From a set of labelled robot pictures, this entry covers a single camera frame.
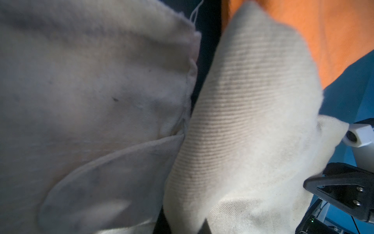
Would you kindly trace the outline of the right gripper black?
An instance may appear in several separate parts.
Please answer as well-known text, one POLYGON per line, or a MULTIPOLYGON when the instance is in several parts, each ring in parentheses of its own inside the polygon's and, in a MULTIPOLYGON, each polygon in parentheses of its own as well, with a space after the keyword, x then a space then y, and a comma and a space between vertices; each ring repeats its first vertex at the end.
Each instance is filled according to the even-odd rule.
POLYGON ((329 163, 323 177, 303 187, 354 218, 374 223, 374 174, 345 163, 329 163))

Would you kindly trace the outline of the khaki pants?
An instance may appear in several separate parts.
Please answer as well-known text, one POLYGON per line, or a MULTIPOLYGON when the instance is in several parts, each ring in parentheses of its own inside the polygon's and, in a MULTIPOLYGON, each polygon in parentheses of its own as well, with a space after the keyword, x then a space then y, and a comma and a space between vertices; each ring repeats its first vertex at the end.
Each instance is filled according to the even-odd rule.
POLYGON ((323 90, 303 38, 254 1, 225 30, 168 176, 174 234, 293 234, 349 125, 320 115, 323 90))

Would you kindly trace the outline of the orange pants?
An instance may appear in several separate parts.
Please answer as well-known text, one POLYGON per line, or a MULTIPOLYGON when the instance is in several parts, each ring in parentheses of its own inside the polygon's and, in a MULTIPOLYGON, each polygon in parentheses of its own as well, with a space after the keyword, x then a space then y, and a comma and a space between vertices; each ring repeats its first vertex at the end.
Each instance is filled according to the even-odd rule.
POLYGON ((374 48, 373 1, 222 1, 219 94, 313 98, 374 48))

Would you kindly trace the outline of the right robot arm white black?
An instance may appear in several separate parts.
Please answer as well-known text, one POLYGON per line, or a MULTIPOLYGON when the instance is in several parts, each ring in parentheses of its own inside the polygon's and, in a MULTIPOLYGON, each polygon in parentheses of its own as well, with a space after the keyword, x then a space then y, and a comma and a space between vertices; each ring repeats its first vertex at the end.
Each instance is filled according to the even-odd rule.
POLYGON ((325 208, 333 205, 365 223, 374 223, 374 173, 345 163, 329 163, 319 177, 304 182, 303 187, 318 197, 296 228, 296 234, 336 234, 318 220, 325 208))

